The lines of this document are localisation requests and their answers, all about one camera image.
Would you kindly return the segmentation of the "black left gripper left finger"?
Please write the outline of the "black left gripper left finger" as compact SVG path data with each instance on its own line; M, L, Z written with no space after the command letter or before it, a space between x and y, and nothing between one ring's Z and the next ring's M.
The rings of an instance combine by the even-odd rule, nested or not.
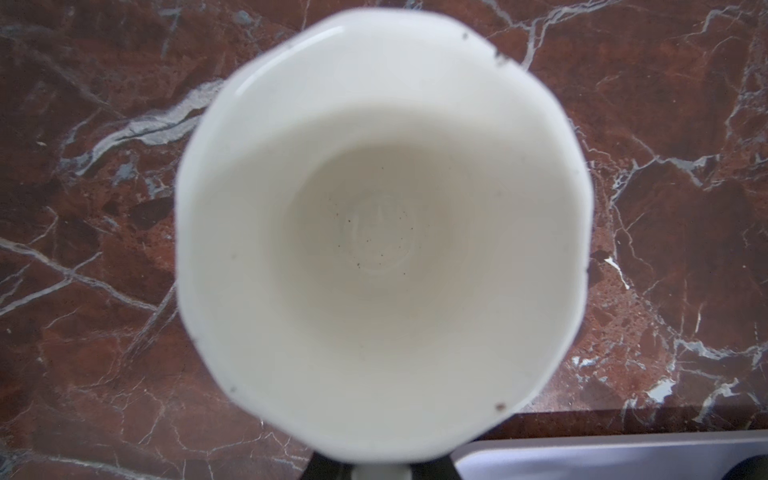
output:
M319 452L315 452L305 470L299 477L300 480L350 480L354 466L328 458Z

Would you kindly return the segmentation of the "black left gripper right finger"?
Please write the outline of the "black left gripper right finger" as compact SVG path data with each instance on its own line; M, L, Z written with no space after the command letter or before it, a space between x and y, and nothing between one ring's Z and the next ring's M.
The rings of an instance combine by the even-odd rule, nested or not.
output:
M449 455L410 465L413 480L462 480Z

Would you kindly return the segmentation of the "black mug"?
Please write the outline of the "black mug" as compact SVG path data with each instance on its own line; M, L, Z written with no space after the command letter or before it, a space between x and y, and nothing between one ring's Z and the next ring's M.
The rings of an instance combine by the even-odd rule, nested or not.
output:
M768 480L768 456L757 455L737 463L722 480Z

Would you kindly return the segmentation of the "white faceted mug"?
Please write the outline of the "white faceted mug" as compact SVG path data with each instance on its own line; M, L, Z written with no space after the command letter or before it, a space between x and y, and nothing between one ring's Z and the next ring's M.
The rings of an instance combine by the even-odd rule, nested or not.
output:
M178 306L241 408L333 459L443 456L535 397L587 297L562 106L442 14L334 14L244 64L175 185Z

